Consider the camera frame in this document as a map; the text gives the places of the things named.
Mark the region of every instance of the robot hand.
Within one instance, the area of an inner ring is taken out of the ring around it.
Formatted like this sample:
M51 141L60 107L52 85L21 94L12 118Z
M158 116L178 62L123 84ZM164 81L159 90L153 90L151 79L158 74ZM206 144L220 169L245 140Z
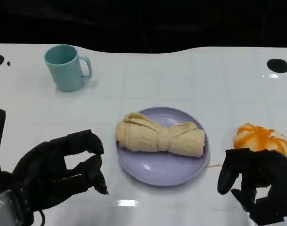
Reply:
M5 117L5 111L0 109L0 143ZM95 155L74 169L67 169L64 157L84 151ZM12 173L1 171L0 167L0 225L30 226L35 211L42 214L43 225L42 210L74 194L90 187L108 194L100 171L103 153L100 139L91 130L85 130L41 143L18 162Z
M284 221L287 216L287 157L277 151L252 152L249 148L226 151L218 192L226 194L242 174L241 190L232 194L258 225ZM271 186L268 196L255 200L256 188Z

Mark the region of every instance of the white table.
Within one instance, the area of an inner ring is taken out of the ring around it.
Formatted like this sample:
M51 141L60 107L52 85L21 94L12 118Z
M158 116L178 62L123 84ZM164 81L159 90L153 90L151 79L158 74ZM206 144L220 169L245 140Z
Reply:
M222 163L245 122L279 129L287 137L287 73L270 72L287 48L196 48L170 54L111 54L78 48L98 82L71 93L56 90L43 56L50 45L0 44L0 108L7 119L0 149L3 170L42 141L92 129L104 143L102 172L110 196L94 189L45 210L47 226L247 226L235 198L217 193L220 169L209 168L183 186L156 188L119 166L114 128L123 116L152 106L188 112L210 140L210 163ZM69 166L88 154L67 159ZM34 225L41 218L36 214Z

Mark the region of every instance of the pastry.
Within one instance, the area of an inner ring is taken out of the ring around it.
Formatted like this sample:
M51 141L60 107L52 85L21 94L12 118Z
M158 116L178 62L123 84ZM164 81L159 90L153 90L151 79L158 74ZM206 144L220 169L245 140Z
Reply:
M246 123L238 128L233 142L235 148L248 147L254 152L263 149L277 150L287 155L287 139L274 129L266 129Z
M169 151L174 154L201 157L205 133L193 122L166 128L140 113L125 116L116 127L119 146L143 152Z

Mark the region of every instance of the teal mug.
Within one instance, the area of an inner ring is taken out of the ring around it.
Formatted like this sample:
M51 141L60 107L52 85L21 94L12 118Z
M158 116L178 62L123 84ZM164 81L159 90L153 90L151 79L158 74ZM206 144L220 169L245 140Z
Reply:
M89 76L82 73L80 60L84 60L89 68ZM92 66L89 58L78 56L77 50L69 45L52 47L45 54L45 62L57 88L62 91L75 91L84 86L92 77Z

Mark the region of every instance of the plate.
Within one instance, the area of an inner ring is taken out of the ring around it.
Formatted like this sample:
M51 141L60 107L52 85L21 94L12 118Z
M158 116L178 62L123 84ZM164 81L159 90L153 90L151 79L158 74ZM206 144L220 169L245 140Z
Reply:
M140 111L149 119L171 127L187 121L201 124L185 112L168 107L153 107ZM122 167L136 179L154 186L175 186L197 177L209 161L209 144L205 135L202 157L186 157L169 152L132 152L117 143L118 159Z

